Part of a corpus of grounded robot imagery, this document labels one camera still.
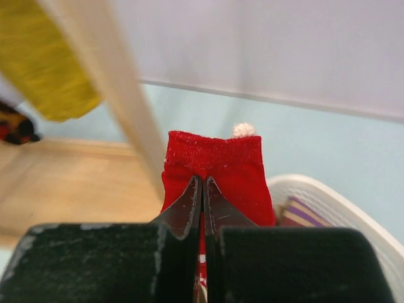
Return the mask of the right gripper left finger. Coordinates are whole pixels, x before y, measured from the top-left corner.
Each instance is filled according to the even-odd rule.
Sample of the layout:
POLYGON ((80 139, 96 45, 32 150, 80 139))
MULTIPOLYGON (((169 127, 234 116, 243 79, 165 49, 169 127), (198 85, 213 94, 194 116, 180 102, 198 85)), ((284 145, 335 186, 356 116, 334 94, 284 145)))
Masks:
POLYGON ((197 302, 202 182, 148 223, 47 223, 20 239, 2 302, 197 302))

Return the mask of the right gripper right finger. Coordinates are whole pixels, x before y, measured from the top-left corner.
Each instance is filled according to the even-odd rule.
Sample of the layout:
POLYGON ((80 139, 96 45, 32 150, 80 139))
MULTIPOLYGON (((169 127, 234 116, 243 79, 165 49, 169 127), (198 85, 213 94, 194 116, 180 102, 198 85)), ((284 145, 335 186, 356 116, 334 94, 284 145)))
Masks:
POLYGON ((203 184, 209 302, 393 302, 371 243, 342 227, 260 227, 203 184))

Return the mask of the brown striped sock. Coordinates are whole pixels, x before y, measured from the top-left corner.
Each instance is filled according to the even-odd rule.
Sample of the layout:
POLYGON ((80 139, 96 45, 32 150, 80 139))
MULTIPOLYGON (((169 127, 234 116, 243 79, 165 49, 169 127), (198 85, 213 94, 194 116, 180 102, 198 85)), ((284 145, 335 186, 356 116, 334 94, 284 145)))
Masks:
POLYGON ((288 197, 278 225, 281 227, 330 227, 331 224, 296 197, 288 197))

